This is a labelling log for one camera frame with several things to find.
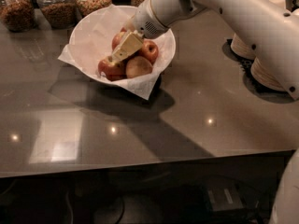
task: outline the red apple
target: red apple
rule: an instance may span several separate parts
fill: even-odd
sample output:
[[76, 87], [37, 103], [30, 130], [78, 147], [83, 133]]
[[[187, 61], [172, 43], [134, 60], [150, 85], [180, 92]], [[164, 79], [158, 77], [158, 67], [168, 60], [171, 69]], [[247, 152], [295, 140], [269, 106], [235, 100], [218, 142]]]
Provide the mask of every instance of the red apple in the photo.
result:
[[113, 36], [112, 44], [111, 44], [112, 50], [115, 49], [120, 44], [121, 39], [124, 34], [125, 34], [125, 32], [123, 31], [123, 32], [119, 32]]
[[147, 58], [151, 64], [154, 64], [159, 55], [159, 48], [152, 40], [145, 39], [142, 48], [138, 51], [138, 55]]
[[140, 77], [152, 72], [152, 64], [143, 56], [135, 56], [126, 64], [125, 73], [128, 78]]
[[106, 56], [99, 62], [98, 72], [110, 81], [126, 78], [125, 63], [113, 61], [111, 56]]

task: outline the gray metal table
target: gray metal table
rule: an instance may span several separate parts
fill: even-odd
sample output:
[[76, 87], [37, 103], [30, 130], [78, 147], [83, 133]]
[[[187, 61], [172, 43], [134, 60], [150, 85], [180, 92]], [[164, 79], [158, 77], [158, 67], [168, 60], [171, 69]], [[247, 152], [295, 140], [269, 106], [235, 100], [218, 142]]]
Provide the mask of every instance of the gray metal table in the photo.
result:
[[213, 11], [178, 23], [149, 102], [57, 60], [71, 29], [0, 27], [0, 176], [263, 154], [299, 147], [299, 103], [258, 94]]

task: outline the white robotic arm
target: white robotic arm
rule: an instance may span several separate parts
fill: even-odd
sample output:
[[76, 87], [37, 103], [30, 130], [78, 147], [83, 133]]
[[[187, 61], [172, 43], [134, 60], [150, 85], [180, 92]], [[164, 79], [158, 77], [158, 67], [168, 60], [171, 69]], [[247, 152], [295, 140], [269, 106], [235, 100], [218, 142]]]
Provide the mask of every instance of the white robotic arm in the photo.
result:
[[155, 38], [206, 7], [219, 13], [251, 45], [294, 100], [299, 98], [299, 18], [268, 0], [146, 0], [125, 26]]

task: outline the white paper liner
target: white paper liner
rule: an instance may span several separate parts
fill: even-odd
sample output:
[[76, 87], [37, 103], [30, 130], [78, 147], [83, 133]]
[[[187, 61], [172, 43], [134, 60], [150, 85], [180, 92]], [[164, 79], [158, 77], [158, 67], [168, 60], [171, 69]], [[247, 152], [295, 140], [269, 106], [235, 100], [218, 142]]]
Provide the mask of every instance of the white paper liner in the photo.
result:
[[148, 100], [150, 93], [163, 70], [171, 63], [176, 52], [176, 40], [172, 31], [159, 36], [153, 41], [159, 48], [159, 56], [153, 65], [151, 74], [109, 81], [98, 74], [100, 60], [111, 55], [111, 42], [124, 22], [131, 18], [136, 7], [110, 6], [94, 11], [74, 28], [69, 44], [64, 47], [59, 60], [74, 65], [86, 76], [107, 85], [122, 87], [143, 99]]

